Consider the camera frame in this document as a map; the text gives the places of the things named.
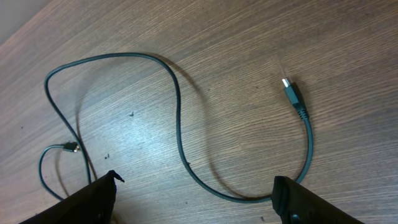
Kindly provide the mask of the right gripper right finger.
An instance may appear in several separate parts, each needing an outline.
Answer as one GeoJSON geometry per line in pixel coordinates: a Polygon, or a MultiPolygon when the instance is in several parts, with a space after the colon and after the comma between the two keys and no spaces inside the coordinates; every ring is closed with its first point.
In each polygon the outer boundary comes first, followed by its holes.
{"type": "Polygon", "coordinates": [[[276,176],[272,207],[282,224],[362,224],[286,176],[276,176]]]}

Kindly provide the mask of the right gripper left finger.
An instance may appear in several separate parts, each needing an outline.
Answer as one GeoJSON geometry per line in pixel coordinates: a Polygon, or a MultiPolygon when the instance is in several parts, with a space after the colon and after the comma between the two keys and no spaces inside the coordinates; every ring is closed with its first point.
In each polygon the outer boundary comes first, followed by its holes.
{"type": "Polygon", "coordinates": [[[115,181],[124,179],[110,170],[92,184],[21,224],[110,224],[116,201],[115,181]]]}

